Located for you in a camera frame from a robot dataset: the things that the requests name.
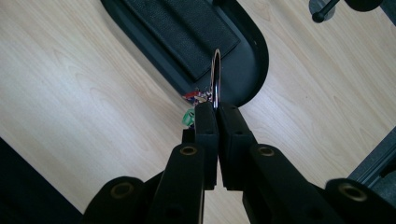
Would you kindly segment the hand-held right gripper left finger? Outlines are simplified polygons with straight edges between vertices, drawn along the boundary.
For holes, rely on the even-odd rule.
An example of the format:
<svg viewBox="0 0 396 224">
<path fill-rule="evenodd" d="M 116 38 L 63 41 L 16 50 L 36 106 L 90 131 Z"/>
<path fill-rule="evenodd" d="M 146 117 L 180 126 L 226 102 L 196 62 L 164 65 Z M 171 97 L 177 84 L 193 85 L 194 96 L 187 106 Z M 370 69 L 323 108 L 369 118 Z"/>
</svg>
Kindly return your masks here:
<svg viewBox="0 0 396 224">
<path fill-rule="evenodd" d="M 219 130 L 210 103 L 194 108 L 192 130 L 174 147 L 145 224 L 202 224 L 205 191 L 217 184 Z"/>
</svg>

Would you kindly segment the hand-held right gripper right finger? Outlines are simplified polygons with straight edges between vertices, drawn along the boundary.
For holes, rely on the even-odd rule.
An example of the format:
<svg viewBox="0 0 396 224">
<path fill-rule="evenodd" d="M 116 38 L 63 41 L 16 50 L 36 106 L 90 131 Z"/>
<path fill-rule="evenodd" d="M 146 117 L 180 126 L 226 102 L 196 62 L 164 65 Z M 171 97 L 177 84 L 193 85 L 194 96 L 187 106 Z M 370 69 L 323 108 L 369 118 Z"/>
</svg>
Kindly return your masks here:
<svg viewBox="0 0 396 224">
<path fill-rule="evenodd" d="M 220 103 L 223 184 L 241 190 L 253 224 L 342 224 L 344 220 L 276 147 L 259 144 L 239 109 Z"/>
</svg>

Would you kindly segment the key bunch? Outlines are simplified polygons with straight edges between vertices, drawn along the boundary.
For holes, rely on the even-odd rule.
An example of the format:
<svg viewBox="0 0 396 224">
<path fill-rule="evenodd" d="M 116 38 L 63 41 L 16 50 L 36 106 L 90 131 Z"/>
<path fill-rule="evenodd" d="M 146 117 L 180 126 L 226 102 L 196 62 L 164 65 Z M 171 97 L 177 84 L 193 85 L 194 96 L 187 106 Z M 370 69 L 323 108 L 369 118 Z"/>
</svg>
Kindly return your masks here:
<svg viewBox="0 0 396 224">
<path fill-rule="evenodd" d="M 182 118 L 182 123 L 193 128 L 195 123 L 194 108 L 202 103 L 210 103 L 214 109 L 219 107 L 220 101 L 220 80 L 221 80 L 221 54 L 219 49 L 215 49 L 210 67 L 210 83 L 203 91 L 196 88 L 182 96 L 183 99 L 192 103 L 192 108 L 188 109 Z"/>
</svg>

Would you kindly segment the black key holder with tray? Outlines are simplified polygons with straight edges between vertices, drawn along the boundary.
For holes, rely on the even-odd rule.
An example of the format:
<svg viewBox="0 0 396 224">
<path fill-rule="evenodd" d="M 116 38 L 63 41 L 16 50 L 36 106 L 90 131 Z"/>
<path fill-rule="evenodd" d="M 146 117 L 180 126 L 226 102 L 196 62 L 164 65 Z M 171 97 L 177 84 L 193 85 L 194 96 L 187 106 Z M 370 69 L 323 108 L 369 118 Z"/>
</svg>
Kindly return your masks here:
<svg viewBox="0 0 396 224">
<path fill-rule="evenodd" d="M 193 80 L 163 47 L 123 0 L 100 0 L 111 19 L 121 28 L 181 95 L 203 91 L 209 86 L 210 69 Z M 269 68 L 269 53 L 262 32 L 237 0 L 207 0 L 219 16 L 239 37 L 239 44 L 229 53 L 221 54 L 220 99 L 241 106 L 261 89 Z"/>
</svg>

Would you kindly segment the black rectangular wallet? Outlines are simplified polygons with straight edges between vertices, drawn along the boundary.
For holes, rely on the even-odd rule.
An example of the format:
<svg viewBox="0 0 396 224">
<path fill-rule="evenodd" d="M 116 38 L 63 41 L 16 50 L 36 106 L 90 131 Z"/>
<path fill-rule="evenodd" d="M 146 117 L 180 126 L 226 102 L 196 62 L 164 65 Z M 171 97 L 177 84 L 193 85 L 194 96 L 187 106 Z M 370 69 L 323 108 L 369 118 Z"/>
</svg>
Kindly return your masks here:
<svg viewBox="0 0 396 224">
<path fill-rule="evenodd" d="M 123 0 L 191 79 L 211 66 L 213 52 L 227 54 L 239 37 L 207 0 Z"/>
</svg>

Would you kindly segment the aluminium floor rail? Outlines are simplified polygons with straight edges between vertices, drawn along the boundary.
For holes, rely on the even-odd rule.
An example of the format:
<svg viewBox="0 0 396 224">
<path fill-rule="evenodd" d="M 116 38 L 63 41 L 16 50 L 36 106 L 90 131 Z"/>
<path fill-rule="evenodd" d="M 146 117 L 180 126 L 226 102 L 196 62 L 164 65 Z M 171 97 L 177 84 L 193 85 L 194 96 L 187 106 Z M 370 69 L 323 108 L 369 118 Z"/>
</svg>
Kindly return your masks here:
<svg viewBox="0 0 396 224">
<path fill-rule="evenodd" d="M 396 126 L 348 176 L 396 208 Z"/>
</svg>

